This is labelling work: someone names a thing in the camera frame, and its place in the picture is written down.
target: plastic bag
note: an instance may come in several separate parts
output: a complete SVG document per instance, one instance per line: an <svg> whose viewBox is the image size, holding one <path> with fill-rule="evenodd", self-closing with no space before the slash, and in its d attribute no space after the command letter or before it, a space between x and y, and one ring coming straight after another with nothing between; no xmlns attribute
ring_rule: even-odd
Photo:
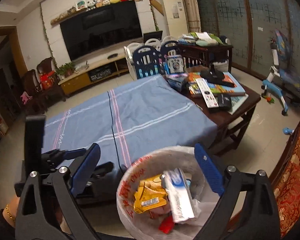
<svg viewBox="0 0 300 240"><path fill-rule="evenodd" d="M137 214L133 210L133 194L139 181L162 173L165 170L181 168L192 175L190 192L193 199L200 201L198 218L186 224L175 225L168 235L158 228L165 216L152 220L148 212ZM126 230L137 240L191 240L205 224L219 195L212 192L194 158L194 148L185 146L167 147L149 153L135 161L123 175L117 190L117 209Z"/></svg>

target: curtain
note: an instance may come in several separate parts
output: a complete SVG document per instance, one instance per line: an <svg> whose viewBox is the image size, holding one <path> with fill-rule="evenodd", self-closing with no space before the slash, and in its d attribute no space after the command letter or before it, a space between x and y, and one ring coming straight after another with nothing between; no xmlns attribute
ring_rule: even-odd
<svg viewBox="0 0 300 240"><path fill-rule="evenodd" d="M201 32L200 15L197 0L184 0L190 32Z"/></svg>

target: gold bracelet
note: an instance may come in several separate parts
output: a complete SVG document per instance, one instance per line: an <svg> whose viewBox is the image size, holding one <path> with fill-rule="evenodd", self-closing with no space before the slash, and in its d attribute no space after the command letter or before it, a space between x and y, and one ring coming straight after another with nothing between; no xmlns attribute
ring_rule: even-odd
<svg viewBox="0 0 300 240"><path fill-rule="evenodd" d="M15 219L15 218L10 214L10 212L9 212L9 204L6 205L6 212L7 212L8 216L10 217L10 219L11 219L13 222L15 222L16 219Z"/></svg>

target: red patterned cushion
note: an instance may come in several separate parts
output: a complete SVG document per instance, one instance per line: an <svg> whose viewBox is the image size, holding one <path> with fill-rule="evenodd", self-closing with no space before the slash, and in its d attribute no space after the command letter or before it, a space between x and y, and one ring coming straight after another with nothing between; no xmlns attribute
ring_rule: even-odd
<svg viewBox="0 0 300 240"><path fill-rule="evenodd" d="M274 195L277 199L283 237L300 216L300 130L291 159L274 189Z"/></svg>

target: pink toy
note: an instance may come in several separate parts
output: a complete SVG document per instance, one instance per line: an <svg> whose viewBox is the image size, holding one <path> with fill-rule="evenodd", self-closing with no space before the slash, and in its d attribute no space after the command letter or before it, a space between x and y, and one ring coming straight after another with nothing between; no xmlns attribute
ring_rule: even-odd
<svg viewBox="0 0 300 240"><path fill-rule="evenodd" d="M23 104L25 105L32 97L28 95L27 92L23 92L23 94L20 96Z"/></svg>

